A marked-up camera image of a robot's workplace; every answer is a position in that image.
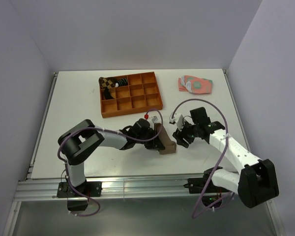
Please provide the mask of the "brown sock striped cuff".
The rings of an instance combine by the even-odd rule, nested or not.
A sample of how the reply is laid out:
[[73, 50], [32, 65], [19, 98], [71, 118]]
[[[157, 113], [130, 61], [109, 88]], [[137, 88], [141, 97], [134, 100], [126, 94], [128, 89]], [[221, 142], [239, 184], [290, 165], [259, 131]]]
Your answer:
[[156, 132], [160, 131], [160, 134], [158, 135], [158, 138], [160, 139], [161, 143], [165, 147], [164, 150], [160, 150], [160, 155], [169, 155], [169, 154], [175, 154], [177, 150], [177, 144], [171, 140], [169, 137], [165, 127], [161, 123], [155, 123], [154, 124], [154, 130]]

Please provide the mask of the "black white striped sock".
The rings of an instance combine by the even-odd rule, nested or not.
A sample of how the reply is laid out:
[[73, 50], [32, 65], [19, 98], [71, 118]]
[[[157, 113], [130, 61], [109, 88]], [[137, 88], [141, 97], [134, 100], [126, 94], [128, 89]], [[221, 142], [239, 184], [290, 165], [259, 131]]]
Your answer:
[[115, 87], [123, 87], [128, 85], [128, 79], [127, 78], [121, 78], [118, 79], [115, 83]]

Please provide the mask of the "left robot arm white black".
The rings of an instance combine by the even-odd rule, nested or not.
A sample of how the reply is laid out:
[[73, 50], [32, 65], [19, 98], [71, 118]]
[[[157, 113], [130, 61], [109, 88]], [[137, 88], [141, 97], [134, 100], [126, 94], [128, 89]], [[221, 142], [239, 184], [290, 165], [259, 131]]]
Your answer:
[[74, 196], [81, 196], [86, 191], [84, 162], [98, 147], [128, 150], [135, 144], [142, 144], [149, 150], [165, 150], [159, 132], [143, 118], [117, 131], [100, 128], [86, 119], [60, 136], [58, 144], [57, 155], [65, 164], [68, 191]]

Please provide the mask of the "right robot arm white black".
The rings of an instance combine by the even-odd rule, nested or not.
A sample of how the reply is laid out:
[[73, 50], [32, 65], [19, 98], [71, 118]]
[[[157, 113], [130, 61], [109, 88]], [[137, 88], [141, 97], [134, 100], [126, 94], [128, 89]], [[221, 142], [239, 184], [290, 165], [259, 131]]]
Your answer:
[[229, 172], [220, 166], [204, 171], [203, 177], [189, 179], [184, 185], [190, 193], [222, 190], [237, 194], [243, 204], [253, 208], [279, 195], [275, 166], [269, 159], [262, 160], [244, 148], [218, 121], [212, 122], [204, 107], [190, 111], [192, 123], [183, 115], [173, 113], [169, 121], [177, 126], [173, 137], [177, 144], [188, 148], [195, 138], [206, 141], [226, 157], [236, 169]]

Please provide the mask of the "orange compartment tray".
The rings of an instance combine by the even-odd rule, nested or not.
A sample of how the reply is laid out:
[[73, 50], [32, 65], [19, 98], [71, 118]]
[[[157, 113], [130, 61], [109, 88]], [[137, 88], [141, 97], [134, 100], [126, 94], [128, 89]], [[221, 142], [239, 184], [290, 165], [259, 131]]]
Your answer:
[[154, 108], [163, 109], [163, 102], [154, 72], [113, 76], [127, 78], [128, 85], [110, 89], [113, 99], [106, 100], [104, 89], [100, 89], [100, 106], [103, 118], [147, 112]]

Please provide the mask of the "pink green dotted sock pair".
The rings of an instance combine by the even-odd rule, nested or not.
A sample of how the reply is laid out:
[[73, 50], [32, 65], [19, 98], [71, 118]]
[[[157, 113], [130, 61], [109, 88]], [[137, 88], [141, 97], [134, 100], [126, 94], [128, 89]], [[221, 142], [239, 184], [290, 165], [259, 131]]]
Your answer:
[[199, 78], [191, 75], [183, 75], [178, 78], [178, 90], [191, 94], [211, 94], [212, 80]]

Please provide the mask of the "checkered brown rolled sock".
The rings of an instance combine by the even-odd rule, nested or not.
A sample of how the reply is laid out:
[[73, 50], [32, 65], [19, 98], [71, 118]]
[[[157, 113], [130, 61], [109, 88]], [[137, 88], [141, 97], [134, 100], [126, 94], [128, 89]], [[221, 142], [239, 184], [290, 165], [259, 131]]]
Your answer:
[[115, 88], [118, 85], [118, 79], [115, 77], [100, 77], [98, 79], [99, 86], [104, 89], [104, 97], [106, 100], [113, 99], [110, 94], [110, 89]]

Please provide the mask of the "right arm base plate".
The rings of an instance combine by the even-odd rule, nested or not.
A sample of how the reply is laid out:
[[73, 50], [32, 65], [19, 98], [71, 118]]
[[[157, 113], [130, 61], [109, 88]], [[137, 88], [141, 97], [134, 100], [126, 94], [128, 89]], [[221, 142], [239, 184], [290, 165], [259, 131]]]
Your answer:
[[[189, 178], [187, 183], [184, 185], [188, 188], [190, 194], [201, 193], [204, 189], [208, 178]], [[218, 175], [215, 173], [211, 178], [205, 193], [226, 193], [233, 192], [238, 193], [239, 175], [228, 173], [227, 175]]]

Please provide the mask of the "aluminium rail frame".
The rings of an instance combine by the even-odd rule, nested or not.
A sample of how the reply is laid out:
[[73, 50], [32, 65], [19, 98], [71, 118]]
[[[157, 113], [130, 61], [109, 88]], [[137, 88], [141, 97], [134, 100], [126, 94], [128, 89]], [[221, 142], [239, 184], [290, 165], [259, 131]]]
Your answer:
[[[157, 197], [184, 197], [189, 195], [183, 187], [189, 178], [199, 175], [158, 175], [136, 177], [93, 177], [88, 182], [102, 182], [102, 199], [131, 199]], [[28, 179], [17, 184], [15, 202], [56, 201], [60, 179]]]

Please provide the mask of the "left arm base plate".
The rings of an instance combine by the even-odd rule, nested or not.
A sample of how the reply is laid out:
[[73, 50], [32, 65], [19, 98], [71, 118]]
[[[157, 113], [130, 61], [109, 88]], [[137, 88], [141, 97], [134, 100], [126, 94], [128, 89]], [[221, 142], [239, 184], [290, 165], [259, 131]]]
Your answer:
[[[75, 187], [75, 189], [88, 196], [88, 197], [100, 197], [102, 190], [102, 182], [100, 181], [91, 181], [84, 182], [83, 184]], [[57, 191], [57, 198], [74, 198], [81, 197], [78, 193], [76, 193], [70, 186], [69, 183], [60, 182]]]

